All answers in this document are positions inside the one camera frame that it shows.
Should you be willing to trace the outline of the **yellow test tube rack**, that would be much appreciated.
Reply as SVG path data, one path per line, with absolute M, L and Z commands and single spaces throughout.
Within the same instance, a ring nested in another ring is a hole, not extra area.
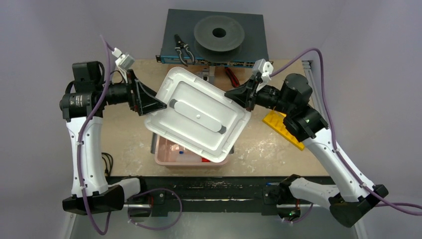
M 305 149 L 303 143 L 299 142 L 291 133 L 288 132 L 283 123 L 286 115 L 277 111 L 270 111 L 263 119 L 262 122 L 270 127 L 273 131 L 281 135 L 285 140 L 298 148 L 300 151 Z

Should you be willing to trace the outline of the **white plastic lid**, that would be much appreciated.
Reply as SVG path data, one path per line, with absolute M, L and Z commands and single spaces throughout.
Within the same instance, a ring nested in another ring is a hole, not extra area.
M 251 112 L 224 94 L 188 70 L 174 67 L 156 95 L 167 107 L 149 114 L 145 127 L 213 163 L 220 163 L 251 118 Z

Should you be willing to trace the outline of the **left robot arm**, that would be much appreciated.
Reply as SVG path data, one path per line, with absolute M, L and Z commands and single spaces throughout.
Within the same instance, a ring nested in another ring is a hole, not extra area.
M 122 82 L 106 84 L 106 72 L 99 61 L 75 63 L 74 79 L 59 103 L 70 135 L 73 158 L 73 186 L 70 197 L 62 202 L 64 211 L 99 214 L 119 211 L 130 198 L 141 204 L 148 190 L 139 176 L 109 184 L 101 149 L 103 111 L 108 105 L 127 103 L 143 116 L 166 109 L 156 92 L 141 83 L 132 69 L 121 72 Z

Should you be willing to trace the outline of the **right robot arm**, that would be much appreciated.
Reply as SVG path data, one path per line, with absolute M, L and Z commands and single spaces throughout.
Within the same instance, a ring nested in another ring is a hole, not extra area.
M 334 181 L 333 186 L 322 185 L 293 174 L 279 184 L 271 197 L 278 204 L 306 200 L 328 209 L 342 226 L 354 226 L 388 195 L 387 188 L 374 184 L 347 156 L 340 155 L 327 122 L 309 104 L 313 90 L 305 76 L 289 74 L 281 89 L 268 85 L 259 88 L 262 82 L 257 73 L 225 96 L 248 111 L 259 105 L 285 114 L 283 125 L 287 131 L 304 144 Z

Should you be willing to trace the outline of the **pink plastic bin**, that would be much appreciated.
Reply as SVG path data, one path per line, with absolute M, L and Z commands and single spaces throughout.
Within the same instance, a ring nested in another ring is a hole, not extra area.
M 179 154 L 179 151 L 183 151 L 183 155 L 195 155 L 199 156 L 185 147 L 181 147 L 179 144 L 176 144 L 168 139 L 158 136 L 157 134 L 152 134 L 151 149 L 150 152 L 154 155 L 155 162 L 161 166 L 165 166 L 170 169 L 176 168 L 218 168 L 227 163 L 227 159 L 219 163 L 178 163 L 176 162 L 177 157 L 182 157 L 183 155 Z

